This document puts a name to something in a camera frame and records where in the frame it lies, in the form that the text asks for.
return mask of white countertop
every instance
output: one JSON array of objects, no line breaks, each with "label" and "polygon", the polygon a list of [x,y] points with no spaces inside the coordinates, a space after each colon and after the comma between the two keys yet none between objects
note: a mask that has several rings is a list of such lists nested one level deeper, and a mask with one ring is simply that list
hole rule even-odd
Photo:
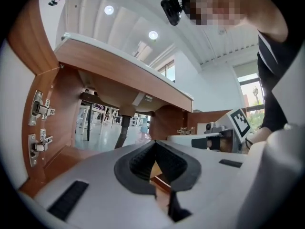
[{"label": "white countertop", "polygon": [[135,57],[133,57],[133,56],[117,49],[117,48],[114,48],[114,47],[112,47],[112,46],[110,46],[106,43],[103,43],[101,41],[98,41],[94,38],[83,36],[83,35],[76,34],[76,33],[71,33],[71,32],[64,33],[64,35],[62,36],[62,39],[63,38],[73,39],[73,40],[76,40],[76,41],[80,41],[80,42],[92,45],[92,46],[97,47],[97,48],[101,48],[101,49],[106,50],[108,52],[111,52],[111,53],[113,53],[113,54],[115,54],[115,55],[117,55],[117,56],[119,56],[119,57],[121,57],[125,60],[128,60],[129,62],[141,67],[142,69],[146,70],[147,72],[149,72],[149,73],[153,74],[154,76],[158,77],[160,80],[166,82],[167,84],[169,84],[170,86],[175,88],[177,91],[181,92],[183,95],[185,95],[189,99],[194,100],[194,98],[191,95],[189,95],[188,93],[185,93],[184,91],[178,89],[175,86],[175,83],[172,82],[171,80],[169,80],[167,77],[165,77],[164,75],[162,75],[161,73],[159,73],[155,69],[149,67],[148,65],[144,64],[142,61],[138,60],[137,58],[135,58]]}]

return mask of black strap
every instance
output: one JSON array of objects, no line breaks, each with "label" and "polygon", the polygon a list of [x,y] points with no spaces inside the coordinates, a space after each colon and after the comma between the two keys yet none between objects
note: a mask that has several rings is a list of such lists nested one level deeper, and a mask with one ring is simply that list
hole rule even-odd
[{"label": "black strap", "polygon": [[246,142],[246,147],[248,148],[248,149],[250,149],[251,147],[249,147],[248,146],[248,143],[252,146],[253,145],[253,142],[251,142],[251,141],[249,141],[249,139],[245,139],[245,142]]},{"label": "black strap", "polygon": [[191,212],[181,208],[175,191],[171,192],[170,204],[168,205],[168,215],[174,222],[178,222],[191,215]]}]

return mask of tree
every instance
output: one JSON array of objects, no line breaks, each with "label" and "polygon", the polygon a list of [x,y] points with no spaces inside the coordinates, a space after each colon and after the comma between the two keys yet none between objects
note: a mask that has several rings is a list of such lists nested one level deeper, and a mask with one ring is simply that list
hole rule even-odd
[{"label": "tree", "polygon": [[257,106],[257,105],[262,105],[262,101],[259,99],[258,102],[255,101],[251,106]]},{"label": "tree", "polygon": [[258,130],[259,126],[261,126],[263,123],[264,113],[256,112],[254,114],[250,114],[247,119],[250,124],[250,127],[255,132]]}]

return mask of window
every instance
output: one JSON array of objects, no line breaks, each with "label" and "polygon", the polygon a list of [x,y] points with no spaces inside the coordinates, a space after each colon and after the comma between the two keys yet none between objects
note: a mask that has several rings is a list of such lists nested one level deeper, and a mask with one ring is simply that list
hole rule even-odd
[{"label": "window", "polygon": [[247,112],[247,120],[254,132],[256,132],[262,125],[264,120],[265,110],[254,110]]},{"label": "window", "polygon": [[240,86],[244,95],[244,102],[247,111],[247,120],[255,132],[263,123],[264,119],[264,92],[261,81],[257,74],[240,77]]},{"label": "window", "polygon": [[171,61],[169,64],[165,65],[161,69],[158,70],[162,75],[170,79],[171,81],[175,81],[175,65],[174,61]]}]

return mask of ceiling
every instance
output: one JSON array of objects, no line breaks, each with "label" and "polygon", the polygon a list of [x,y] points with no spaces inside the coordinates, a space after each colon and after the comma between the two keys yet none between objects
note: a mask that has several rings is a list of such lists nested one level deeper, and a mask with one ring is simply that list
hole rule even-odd
[{"label": "ceiling", "polygon": [[[171,26],[160,6],[161,0],[66,0],[66,31],[95,38],[135,55],[151,67],[183,51],[200,71],[211,63],[230,61],[238,65],[253,61],[258,52],[255,28],[232,28],[223,34],[216,27],[193,25],[183,15],[178,26]],[[112,15],[104,8],[114,7]],[[157,40],[148,37],[159,34]]]}]

